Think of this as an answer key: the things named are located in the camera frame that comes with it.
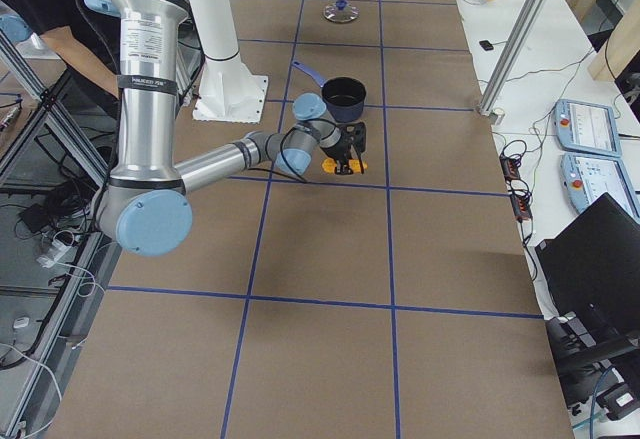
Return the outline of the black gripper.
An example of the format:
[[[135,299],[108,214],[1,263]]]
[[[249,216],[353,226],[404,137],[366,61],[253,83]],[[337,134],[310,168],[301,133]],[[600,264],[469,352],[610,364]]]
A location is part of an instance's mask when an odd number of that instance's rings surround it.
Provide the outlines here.
[[[357,157],[359,172],[360,174],[365,174],[366,164],[362,159],[362,152],[358,146],[354,145],[352,147]],[[351,174],[350,140],[347,136],[341,135],[333,145],[329,145],[327,141],[321,141],[320,148],[327,157],[335,160],[334,173],[336,175]]]

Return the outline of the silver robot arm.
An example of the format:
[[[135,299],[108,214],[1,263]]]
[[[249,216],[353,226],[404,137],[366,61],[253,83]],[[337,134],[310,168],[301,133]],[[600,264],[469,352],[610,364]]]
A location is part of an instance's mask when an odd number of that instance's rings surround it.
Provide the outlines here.
[[[299,96],[286,133],[254,131],[176,162],[174,123],[181,105],[180,25],[192,20],[204,56],[196,119],[257,123],[268,80],[250,72],[237,42],[230,0],[84,0],[120,21],[120,130],[117,164],[94,202],[100,230],[123,249],[142,256],[174,250],[193,221],[191,191],[269,161],[301,177],[315,150],[337,175],[363,172],[366,127],[364,90],[347,77]]]

